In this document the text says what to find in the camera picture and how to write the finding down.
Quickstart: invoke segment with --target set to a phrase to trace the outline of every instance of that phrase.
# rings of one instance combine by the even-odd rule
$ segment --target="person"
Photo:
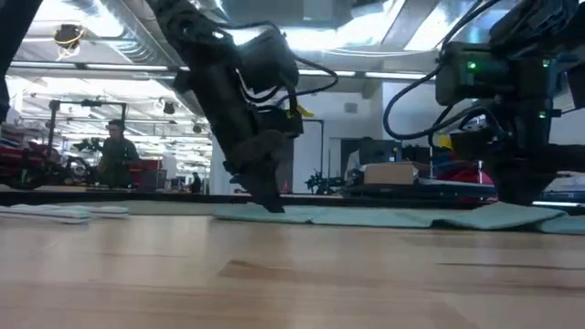
[[[346,180],[351,178],[352,171],[361,169],[361,164],[359,163],[359,150],[361,149],[361,145],[373,140],[374,139],[372,137],[367,136],[359,139],[359,146],[357,147],[357,150],[349,154],[349,157],[347,158]]]
[[[101,181],[109,187],[128,187],[132,184],[130,167],[140,161],[134,143],[124,138],[124,122],[112,120],[106,127],[110,137],[103,142],[102,157],[98,164]]]
[[[191,183],[191,193],[193,193],[193,194],[201,193],[201,178],[199,178],[198,173],[193,173],[193,183]]]

